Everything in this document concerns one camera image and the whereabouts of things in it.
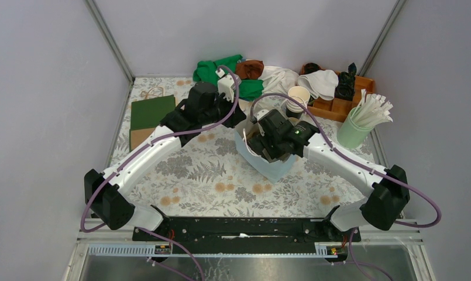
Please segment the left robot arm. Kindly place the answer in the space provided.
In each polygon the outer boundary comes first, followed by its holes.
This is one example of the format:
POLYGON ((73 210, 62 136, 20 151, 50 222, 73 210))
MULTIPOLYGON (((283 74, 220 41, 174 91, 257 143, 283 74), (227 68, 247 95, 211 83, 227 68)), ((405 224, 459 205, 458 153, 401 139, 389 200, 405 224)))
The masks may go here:
POLYGON ((92 211, 111 230, 126 225, 143 228, 156 241, 168 235, 164 214, 156 207, 132 203, 129 194, 152 168, 201 132, 219 125, 234 128, 246 118, 239 107, 240 78, 227 66, 218 67, 216 74, 217 84, 197 82, 188 97, 125 158, 103 172, 91 169, 86 173, 86 206, 80 222, 83 232, 90 232, 85 228, 85 219, 92 211))

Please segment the light blue paper bag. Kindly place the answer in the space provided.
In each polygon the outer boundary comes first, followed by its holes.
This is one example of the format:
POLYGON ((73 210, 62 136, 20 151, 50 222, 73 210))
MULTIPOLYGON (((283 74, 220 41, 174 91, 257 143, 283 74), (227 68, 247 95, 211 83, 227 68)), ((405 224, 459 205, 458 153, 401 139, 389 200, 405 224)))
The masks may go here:
POLYGON ((295 163, 296 156, 287 155, 273 162, 269 162, 261 156, 256 157, 256 154, 248 149, 248 140, 250 139, 249 133, 257 129, 258 126, 252 124, 249 117, 237 124, 234 129, 236 150, 262 176, 269 179, 270 182, 276 183, 291 170, 295 163))

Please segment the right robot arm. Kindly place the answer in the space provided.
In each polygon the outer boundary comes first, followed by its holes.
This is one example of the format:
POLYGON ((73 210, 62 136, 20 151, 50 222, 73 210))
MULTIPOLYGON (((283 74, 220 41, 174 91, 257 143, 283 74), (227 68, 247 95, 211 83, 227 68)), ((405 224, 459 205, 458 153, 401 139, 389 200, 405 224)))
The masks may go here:
POLYGON ((249 141, 251 151, 273 158, 297 155, 327 167, 364 196, 363 200, 335 207, 326 216, 322 232, 337 241, 346 231, 371 225, 388 231, 410 200, 405 171, 368 163, 351 152, 342 152, 319 125, 300 121, 292 124, 278 110, 260 110, 250 120, 259 127, 259 135, 249 141))

